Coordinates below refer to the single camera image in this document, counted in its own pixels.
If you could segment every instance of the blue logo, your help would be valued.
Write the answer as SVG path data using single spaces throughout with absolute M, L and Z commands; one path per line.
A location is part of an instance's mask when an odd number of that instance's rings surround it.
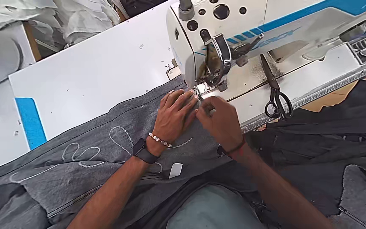
M 280 40 L 280 39 L 284 39 L 284 38 L 286 38 L 286 37 L 288 37 L 288 36 L 292 36 L 292 35 L 293 35 L 293 33 L 294 33 L 296 30 L 300 29 L 300 28 L 301 28 L 301 27 L 296 28 L 296 29 L 293 29 L 293 30 L 290 30 L 290 31 L 288 31 L 288 32 L 286 32 L 286 33 L 283 33 L 283 34 L 281 34 L 281 35 L 277 36 L 277 37 L 267 39 L 266 41 L 261 41 L 261 42 L 260 42 L 259 44 L 257 44 L 257 45 L 252 49 L 252 50 L 257 49 L 257 48 L 261 48 L 261 47 L 263 47 L 263 46 L 265 46 L 265 45 L 268 45 L 268 44 L 270 44 L 270 43 L 276 42 L 276 41 L 278 41 L 278 40 Z

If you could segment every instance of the blue stripe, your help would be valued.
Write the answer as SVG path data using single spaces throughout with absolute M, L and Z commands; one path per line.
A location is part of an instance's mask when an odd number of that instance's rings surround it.
M 46 142 L 36 104 L 32 98 L 15 98 L 15 101 L 28 139 L 29 148 L 31 150 L 35 149 Z
M 329 7 L 337 8 L 352 15 L 360 15 L 361 13 L 366 12 L 366 0 L 325 0 L 286 15 L 282 18 L 276 19 L 272 22 L 261 25 L 258 28 L 264 32 L 267 32 Z
M 258 29 L 258 28 L 251 29 L 250 31 L 253 32 L 256 35 L 259 35 L 259 34 L 262 33 L 262 31 L 260 29 Z
M 232 38 L 228 38 L 227 41 L 233 43 L 233 44 L 238 44 L 238 41 L 232 39 Z
M 198 52 L 194 52 L 194 53 L 197 53 L 197 54 L 200 54 L 200 55 L 206 56 L 205 54 L 202 54 L 202 53 L 198 53 Z
M 250 32 L 246 31 L 246 32 L 243 32 L 242 34 L 244 34 L 245 36 L 247 36 L 248 38 L 252 38 L 252 37 L 255 37 L 253 34 L 251 34 Z
M 246 40 L 246 38 L 244 38 L 243 36 L 241 36 L 241 35 L 235 35 L 234 36 L 236 39 L 238 39 L 238 40 L 240 40 L 240 41 L 244 41 L 244 40 Z

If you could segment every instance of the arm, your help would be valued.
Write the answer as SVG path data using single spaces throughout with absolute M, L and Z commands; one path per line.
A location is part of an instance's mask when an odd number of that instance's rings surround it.
M 193 91 L 171 91 L 162 100 L 156 117 L 153 133 L 160 139 L 173 142 L 193 122 L 196 117 L 192 112 L 186 115 L 197 102 Z M 146 138 L 147 150 L 155 156 L 166 149 L 166 146 L 153 138 Z M 105 184 L 91 197 L 68 226 L 68 229 L 101 229 L 108 228 L 119 217 L 135 185 L 145 173 L 149 164 L 137 157 L 131 157 L 121 166 Z
M 216 111 L 210 116 L 206 110 L 212 108 Z M 237 112 L 223 99 L 214 96 L 205 99 L 196 110 L 196 116 L 227 152 L 241 144 L 243 137 Z M 247 144 L 230 156 L 251 171 L 262 199 L 278 211 L 283 220 L 297 228 L 333 228 L 320 211 L 264 163 Z

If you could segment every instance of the white fabric pile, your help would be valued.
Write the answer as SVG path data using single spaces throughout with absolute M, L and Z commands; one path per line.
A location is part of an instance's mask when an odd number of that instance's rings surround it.
M 0 29 L 18 20 L 30 22 L 36 39 L 64 45 L 113 27 L 120 17 L 107 0 L 0 0 Z

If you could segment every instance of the right hand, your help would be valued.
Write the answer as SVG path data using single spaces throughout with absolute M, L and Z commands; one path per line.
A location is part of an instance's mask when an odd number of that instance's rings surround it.
M 214 108 L 216 111 L 209 115 L 209 111 Z M 237 111 L 234 106 L 221 97 L 206 98 L 200 108 L 196 110 L 196 117 L 227 152 L 242 143 Z

